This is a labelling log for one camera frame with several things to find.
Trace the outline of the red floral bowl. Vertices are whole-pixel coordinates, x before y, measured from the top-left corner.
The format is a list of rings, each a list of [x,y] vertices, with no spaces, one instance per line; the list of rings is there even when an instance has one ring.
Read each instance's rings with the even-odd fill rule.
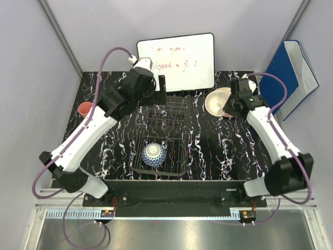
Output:
[[[204,102],[206,111],[213,116],[223,117],[226,113],[223,108],[230,95],[231,89],[229,87],[222,87],[209,93]]]

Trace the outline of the blue white patterned bowl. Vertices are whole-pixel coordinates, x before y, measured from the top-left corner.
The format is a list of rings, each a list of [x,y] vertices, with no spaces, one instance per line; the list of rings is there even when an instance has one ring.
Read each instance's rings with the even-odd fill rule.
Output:
[[[142,160],[150,167],[161,167],[166,155],[166,150],[157,143],[147,144],[142,150]]]

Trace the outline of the pink plastic cup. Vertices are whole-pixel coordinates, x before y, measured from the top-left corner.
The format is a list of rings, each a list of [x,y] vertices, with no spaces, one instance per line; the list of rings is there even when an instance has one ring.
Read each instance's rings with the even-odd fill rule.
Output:
[[[83,102],[78,106],[78,112],[81,117],[85,118],[88,114],[90,109],[92,108],[93,103],[91,102]]]

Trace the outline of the cream pink plate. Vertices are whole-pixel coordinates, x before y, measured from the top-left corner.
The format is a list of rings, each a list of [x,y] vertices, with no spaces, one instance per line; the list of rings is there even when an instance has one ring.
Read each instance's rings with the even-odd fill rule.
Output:
[[[230,115],[230,114],[228,114],[228,113],[225,113],[225,114],[223,115],[223,117],[226,117],[226,118],[233,118],[234,116],[233,116],[233,115]]]

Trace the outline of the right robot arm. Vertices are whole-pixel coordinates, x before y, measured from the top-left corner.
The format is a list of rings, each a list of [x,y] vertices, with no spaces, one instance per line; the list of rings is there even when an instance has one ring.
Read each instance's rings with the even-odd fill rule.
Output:
[[[224,111],[233,116],[245,118],[264,143],[272,161],[268,173],[258,179],[246,181],[244,189],[236,193],[241,206],[249,206],[255,196],[286,197],[288,193],[307,189],[311,198],[310,176],[314,159],[295,147],[279,127],[272,110],[261,95],[254,95],[250,80],[241,78],[231,83],[231,95]]]

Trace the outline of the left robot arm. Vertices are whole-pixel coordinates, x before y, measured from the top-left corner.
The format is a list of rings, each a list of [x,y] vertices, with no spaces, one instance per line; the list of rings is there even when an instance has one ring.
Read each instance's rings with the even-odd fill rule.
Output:
[[[166,104],[165,76],[157,78],[142,67],[134,67],[123,82],[104,89],[95,107],[83,122],[52,152],[43,151],[39,159],[63,189],[69,193],[81,191],[94,197],[100,206],[112,201],[107,184],[80,167],[80,163],[95,143],[124,116],[141,106]]]

